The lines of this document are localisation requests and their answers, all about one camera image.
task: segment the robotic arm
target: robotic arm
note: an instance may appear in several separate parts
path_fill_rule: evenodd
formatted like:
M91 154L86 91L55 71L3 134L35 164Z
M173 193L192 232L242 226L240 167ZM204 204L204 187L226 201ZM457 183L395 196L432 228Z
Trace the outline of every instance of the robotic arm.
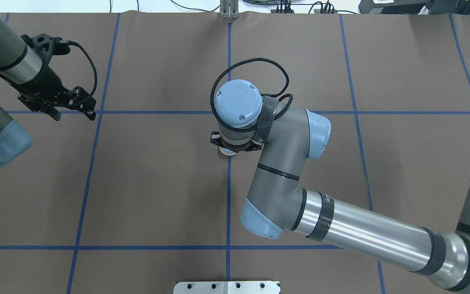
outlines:
M70 45L79 47L90 61L95 75L91 93L82 87L66 89L49 67L53 55L65 55ZM19 91L18 99L31 111L60 119L56 107L77 110L90 120L95 119L97 71L86 51L76 42L41 34L19 37L0 18L0 78ZM0 107L0 167L15 159L32 144L28 133Z
M300 188L306 159L320 157L328 143L329 120L295 107L275 119L287 105L261 97L251 82L231 80L215 92L216 85L212 111L220 132L211 142L233 152L265 143L240 218L248 231L276 239L289 229L470 293L470 190L457 231L440 234Z

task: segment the white metal plate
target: white metal plate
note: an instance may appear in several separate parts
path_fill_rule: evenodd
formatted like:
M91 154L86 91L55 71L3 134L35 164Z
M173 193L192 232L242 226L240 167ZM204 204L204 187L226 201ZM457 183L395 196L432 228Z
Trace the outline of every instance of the white metal plate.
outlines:
M280 294L279 281L180 282L173 294Z

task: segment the white label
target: white label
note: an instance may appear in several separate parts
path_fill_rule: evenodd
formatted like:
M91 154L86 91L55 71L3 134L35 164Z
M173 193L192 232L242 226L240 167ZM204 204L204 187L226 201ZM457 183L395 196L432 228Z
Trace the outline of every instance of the white label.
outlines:
M384 7L371 8L369 14L380 14L384 10Z

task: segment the white bracket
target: white bracket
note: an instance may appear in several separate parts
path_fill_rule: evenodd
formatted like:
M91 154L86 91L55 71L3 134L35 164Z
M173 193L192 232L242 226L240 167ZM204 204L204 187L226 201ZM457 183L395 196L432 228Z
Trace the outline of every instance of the white bracket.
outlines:
M180 282L173 294L280 294L279 281Z
M239 18L239 0L220 0L220 18Z

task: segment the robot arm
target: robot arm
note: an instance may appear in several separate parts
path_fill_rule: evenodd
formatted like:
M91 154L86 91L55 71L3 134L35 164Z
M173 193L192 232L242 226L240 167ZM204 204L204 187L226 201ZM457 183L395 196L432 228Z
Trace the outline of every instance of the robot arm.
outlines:
M259 142L262 112L272 103L252 87L250 82L232 80L217 91L212 110L220 132L211 137L216 145L238 152L252 150L247 149L249 142ZM241 215L248 231L275 239L289 229L427 276L440 288L470 293L470 191L457 232L444 234L309 191L299 187L298 180L306 159L318 158L324 151L329 120L289 107L280 119L271 121ZM254 127L257 130L242 132Z
M70 45L79 47L90 61L95 75L91 93L82 87L66 89L60 78L49 67L53 55L65 55ZM97 72L86 51L73 41L41 34L30 38L19 37L0 18L0 78L19 91L18 99L31 111L60 119L56 107L77 110L90 120L95 119ZM32 144L32 139L17 121L0 107L0 167L15 159Z

